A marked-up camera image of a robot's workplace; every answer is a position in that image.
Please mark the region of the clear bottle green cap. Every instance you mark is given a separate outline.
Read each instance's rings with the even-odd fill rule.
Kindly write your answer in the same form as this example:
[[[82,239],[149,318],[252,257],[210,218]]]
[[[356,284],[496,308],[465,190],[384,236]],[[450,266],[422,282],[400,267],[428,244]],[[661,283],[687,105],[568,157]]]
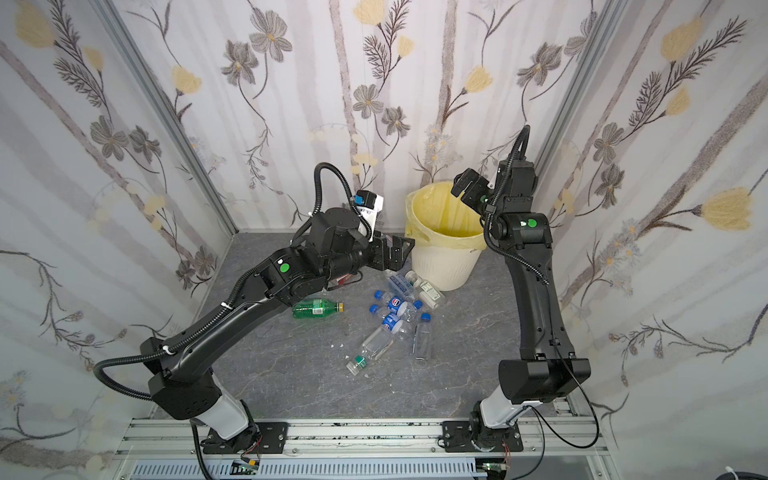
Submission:
[[[358,375],[369,363],[377,361],[391,347],[394,340],[391,330],[380,325],[363,341],[359,352],[347,363],[347,369],[353,376]]]

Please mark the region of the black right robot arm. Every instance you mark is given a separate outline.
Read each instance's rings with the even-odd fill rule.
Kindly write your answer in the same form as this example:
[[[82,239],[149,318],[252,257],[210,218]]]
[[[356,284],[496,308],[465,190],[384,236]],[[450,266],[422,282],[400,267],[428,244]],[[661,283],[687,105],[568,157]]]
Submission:
[[[552,271],[554,240],[546,215],[532,210],[537,177],[532,163],[503,161],[496,181],[473,169],[455,177],[451,193],[477,212],[489,250],[509,270],[520,322],[518,359],[498,366],[499,385],[470,416],[470,443],[480,451],[510,444],[526,411],[564,398],[591,375],[577,356],[558,305]]]

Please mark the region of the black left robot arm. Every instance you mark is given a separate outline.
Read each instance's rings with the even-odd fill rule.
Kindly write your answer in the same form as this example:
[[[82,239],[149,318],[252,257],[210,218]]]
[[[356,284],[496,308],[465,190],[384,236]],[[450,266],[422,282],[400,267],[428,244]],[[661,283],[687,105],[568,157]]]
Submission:
[[[364,212],[373,193],[353,192],[333,164],[313,172],[315,202],[288,247],[278,249],[235,282],[227,298],[181,333],[148,339],[138,355],[98,362],[94,376],[108,388],[150,401],[176,420],[206,425],[230,441],[254,428],[244,403],[215,376],[213,364],[252,330],[362,268],[401,269],[415,242],[375,230]]]

